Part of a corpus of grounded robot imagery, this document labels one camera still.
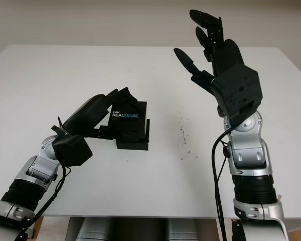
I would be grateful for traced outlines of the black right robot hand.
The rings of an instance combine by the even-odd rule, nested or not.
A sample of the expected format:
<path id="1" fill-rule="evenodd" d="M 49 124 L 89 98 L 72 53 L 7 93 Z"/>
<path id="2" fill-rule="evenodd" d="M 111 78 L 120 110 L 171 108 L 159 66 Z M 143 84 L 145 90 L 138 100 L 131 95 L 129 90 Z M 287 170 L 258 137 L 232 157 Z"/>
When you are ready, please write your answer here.
<path id="1" fill-rule="evenodd" d="M 198 24 L 195 29 L 199 43 L 204 47 L 206 60 L 212 63 L 213 74 L 200 71 L 194 61 L 181 49 L 174 48 L 174 53 L 180 63 L 191 73 L 191 80 L 213 95 L 211 82 L 237 64 L 243 64 L 243 59 L 237 44 L 224 39 L 222 20 L 199 10 L 190 10 L 190 18 Z"/>

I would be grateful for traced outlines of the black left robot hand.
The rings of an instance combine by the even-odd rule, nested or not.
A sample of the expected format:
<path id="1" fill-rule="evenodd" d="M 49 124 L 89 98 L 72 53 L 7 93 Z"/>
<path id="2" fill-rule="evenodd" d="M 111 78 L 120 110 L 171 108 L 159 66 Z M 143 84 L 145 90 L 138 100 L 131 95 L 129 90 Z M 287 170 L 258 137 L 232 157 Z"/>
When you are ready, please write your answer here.
<path id="1" fill-rule="evenodd" d="M 62 124 L 62 128 L 71 135 L 81 135 L 85 138 L 105 137 L 109 140 L 115 136 L 114 131 L 95 127 L 107 116 L 110 106 L 124 102 L 128 102 L 139 113 L 142 112 L 141 105 L 127 87 L 122 90 L 115 89 L 107 95 L 98 94 L 88 99 Z"/>

